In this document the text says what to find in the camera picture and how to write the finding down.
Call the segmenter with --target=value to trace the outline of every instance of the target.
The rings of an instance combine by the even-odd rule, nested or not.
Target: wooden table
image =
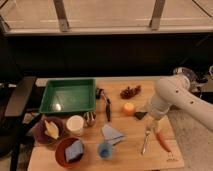
[[[85,145],[85,154],[79,167],[72,170],[108,171],[122,169],[122,171],[137,171],[184,166],[182,155],[167,117],[164,117],[160,121],[160,126],[163,129],[166,142],[172,149],[174,160],[170,160],[171,157],[161,148],[153,133],[150,135],[147,151],[142,156],[140,151],[145,137],[145,127],[151,122],[151,117],[145,116],[143,120],[137,120],[134,117],[126,116],[121,110],[126,102],[132,102],[137,110],[144,106],[147,99],[154,93],[152,81],[101,81],[96,84],[98,87],[104,88],[107,96],[111,99],[112,121],[109,125],[124,133],[126,138],[124,141],[113,146],[113,156],[110,160],[105,161],[99,158],[96,151],[98,144],[103,141],[101,127],[106,123],[106,115],[105,102],[103,100],[97,100],[96,124],[93,127],[85,128],[84,135],[79,137]],[[129,100],[120,98],[121,90],[127,86],[136,87],[137,85],[142,86],[142,92],[139,95]],[[56,163],[54,154],[54,149],[50,150],[36,143],[32,151],[28,170],[66,170]]]

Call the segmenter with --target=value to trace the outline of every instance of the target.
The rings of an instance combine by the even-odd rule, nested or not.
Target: white cup
[[[84,119],[79,115],[73,115],[67,120],[66,126],[72,134],[81,136],[84,132]]]

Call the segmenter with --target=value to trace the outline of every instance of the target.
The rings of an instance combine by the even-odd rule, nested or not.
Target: light blue napkin
[[[110,143],[111,145],[115,145],[118,142],[122,141],[125,139],[124,134],[122,134],[121,132],[119,132],[118,130],[112,128],[111,126],[109,126],[108,124],[105,124],[102,127],[102,133],[104,136],[104,139]]]
[[[84,153],[83,144],[77,140],[65,149],[66,162],[71,162]]]

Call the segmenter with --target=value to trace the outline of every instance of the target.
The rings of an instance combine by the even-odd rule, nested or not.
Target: bowl
[[[36,124],[36,126],[33,130],[33,136],[34,136],[35,140],[37,142],[39,142],[40,144],[48,145],[48,144],[52,144],[52,143],[56,142],[59,138],[54,139],[45,134],[45,130],[46,130],[46,126],[45,126],[45,122],[44,122],[45,120],[47,122],[52,121],[53,123],[56,124],[56,126],[59,129],[59,138],[61,137],[61,135],[63,133],[64,126],[63,126],[62,120],[60,118],[54,117],[54,116],[43,118]]]
[[[66,158],[65,158],[65,149],[69,147],[70,145],[72,145],[77,140],[79,139],[69,137],[69,138],[65,138],[61,140],[61,142],[58,144],[55,151],[55,159],[60,166],[67,169],[71,169],[78,166],[83,155],[80,155],[75,161],[69,162],[69,163],[66,162]]]

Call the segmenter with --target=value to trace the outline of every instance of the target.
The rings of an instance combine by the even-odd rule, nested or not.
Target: green tray
[[[81,114],[95,110],[95,80],[49,80],[39,112],[43,114]]]

